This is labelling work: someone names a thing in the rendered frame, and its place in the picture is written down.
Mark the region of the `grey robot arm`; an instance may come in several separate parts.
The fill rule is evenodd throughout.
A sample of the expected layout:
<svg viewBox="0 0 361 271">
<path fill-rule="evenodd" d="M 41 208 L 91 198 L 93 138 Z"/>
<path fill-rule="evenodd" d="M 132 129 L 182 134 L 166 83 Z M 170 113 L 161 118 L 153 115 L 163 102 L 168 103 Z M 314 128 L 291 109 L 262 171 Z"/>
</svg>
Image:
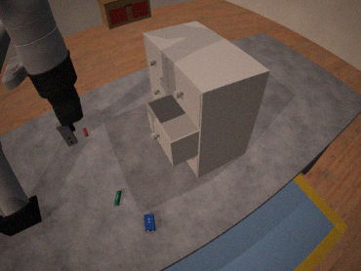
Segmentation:
<svg viewBox="0 0 361 271">
<path fill-rule="evenodd" d="M 47 35 L 56 26 L 48 0 L 0 0 L 0 73 L 11 40 L 16 46 L 24 45 Z M 28 202 L 0 141 L 0 213 L 5 217 Z"/>
</svg>

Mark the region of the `beige chest of drawers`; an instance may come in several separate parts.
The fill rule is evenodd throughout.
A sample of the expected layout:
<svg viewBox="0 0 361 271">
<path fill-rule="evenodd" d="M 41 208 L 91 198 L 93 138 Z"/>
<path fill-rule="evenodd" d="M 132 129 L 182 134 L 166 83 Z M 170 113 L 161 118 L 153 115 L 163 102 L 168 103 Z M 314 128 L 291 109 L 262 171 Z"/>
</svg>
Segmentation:
<svg viewBox="0 0 361 271">
<path fill-rule="evenodd" d="M 143 34 L 201 94 L 197 178 L 245 154 L 269 71 L 198 21 Z M 173 96 L 173 95 L 172 95 Z M 173 96 L 174 97 L 174 96 Z M 175 98 L 175 97 L 174 97 Z"/>
</svg>

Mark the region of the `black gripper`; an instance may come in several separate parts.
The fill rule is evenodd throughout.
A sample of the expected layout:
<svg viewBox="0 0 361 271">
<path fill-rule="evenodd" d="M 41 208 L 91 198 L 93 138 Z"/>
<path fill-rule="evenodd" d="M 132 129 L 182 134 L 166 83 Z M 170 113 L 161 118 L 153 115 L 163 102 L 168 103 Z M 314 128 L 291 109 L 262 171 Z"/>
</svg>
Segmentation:
<svg viewBox="0 0 361 271">
<path fill-rule="evenodd" d="M 39 96 L 53 106 L 56 129 L 68 146 L 78 143 L 73 123 L 83 118 L 80 97 L 73 86 L 77 75 L 58 27 L 24 45 L 14 45 L 18 57 L 10 58 L 2 83 L 8 91 L 28 76 Z"/>
</svg>

